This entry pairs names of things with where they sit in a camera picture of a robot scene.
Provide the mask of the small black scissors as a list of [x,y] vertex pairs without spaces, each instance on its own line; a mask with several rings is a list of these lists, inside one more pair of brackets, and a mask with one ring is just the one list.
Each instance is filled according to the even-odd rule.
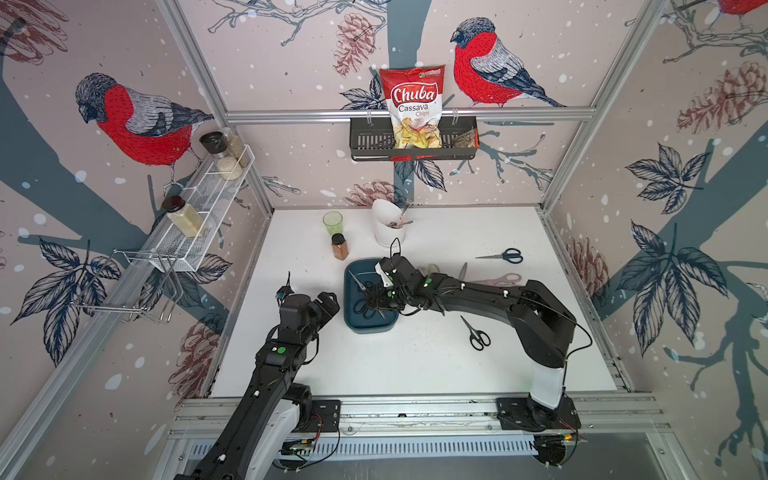
[[361,316],[365,320],[372,319],[378,311],[371,306],[373,296],[368,290],[359,289],[357,292],[357,299],[352,306],[352,313],[354,315]]

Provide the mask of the teal storage box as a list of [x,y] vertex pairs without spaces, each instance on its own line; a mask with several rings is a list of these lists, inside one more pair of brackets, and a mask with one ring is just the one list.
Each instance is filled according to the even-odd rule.
[[347,265],[344,273],[344,322],[355,333],[383,333],[393,328],[399,318],[395,310],[381,310],[386,300],[379,296],[385,292],[381,277],[375,271],[375,258],[356,260]]

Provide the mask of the cream handled scissors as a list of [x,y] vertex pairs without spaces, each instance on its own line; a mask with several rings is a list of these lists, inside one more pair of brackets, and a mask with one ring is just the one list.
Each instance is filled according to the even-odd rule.
[[419,266],[418,270],[425,277],[427,277],[427,276],[429,276],[431,274],[439,273],[440,272],[439,266],[436,265],[436,264],[433,264],[433,263],[430,263],[430,264],[428,264],[426,266]]

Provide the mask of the black scissors with steel blades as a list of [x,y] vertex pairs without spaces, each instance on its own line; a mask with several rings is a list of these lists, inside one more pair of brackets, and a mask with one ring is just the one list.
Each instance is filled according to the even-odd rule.
[[458,275],[458,277],[457,277],[457,279],[458,279],[460,282],[465,282],[465,281],[466,281],[467,270],[468,270],[468,263],[467,263],[467,262],[465,262],[465,263],[462,265],[462,268],[461,268],[461,270],[460,270],[460,273],[459,273],[459,275]]

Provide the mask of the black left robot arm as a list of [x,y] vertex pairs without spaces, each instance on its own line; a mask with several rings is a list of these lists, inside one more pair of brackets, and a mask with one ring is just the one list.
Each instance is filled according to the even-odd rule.
[[177,479],[263,479],[287,436],[311,412],[311,388],[294,379],[307,346],[340,311],[337,296],[316,299],[284,286],[277,294],[279,323],[255,355],[243,397],[218,439],[189,474]]

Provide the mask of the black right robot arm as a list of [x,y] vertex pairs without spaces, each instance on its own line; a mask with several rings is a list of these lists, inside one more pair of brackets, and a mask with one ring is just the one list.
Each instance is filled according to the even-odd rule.
[[542,282],[496,287],[443,273],[425,276],[399,253],[382,258],[375,271],[384,291],[373,297],[374,308],[468,313],[497,320],[515,331],[531,361],[531,386],[525,398],[513,397],[510,407],[499,408],[501,424],[529,432],[580,426],[576,418],[561,416],[562,410],[575,412],[565,401],[565,377],[569,349],[580,325]]

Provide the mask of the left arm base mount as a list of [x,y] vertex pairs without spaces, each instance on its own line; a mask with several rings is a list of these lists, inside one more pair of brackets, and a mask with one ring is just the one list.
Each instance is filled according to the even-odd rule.
[[293,384],[285,399],[299,407],[299,420],[294,433],[335,433],[339,429],[341,402],[314,399],[308,385]]

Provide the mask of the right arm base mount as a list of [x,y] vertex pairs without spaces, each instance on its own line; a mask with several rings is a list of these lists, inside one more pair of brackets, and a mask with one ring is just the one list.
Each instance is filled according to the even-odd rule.
[[562,395],[554,409],[521,395],[496,398],[495,406],[503,430],[539,433],[555,429],[576,431],[582,427],[575,404],[567,394]]

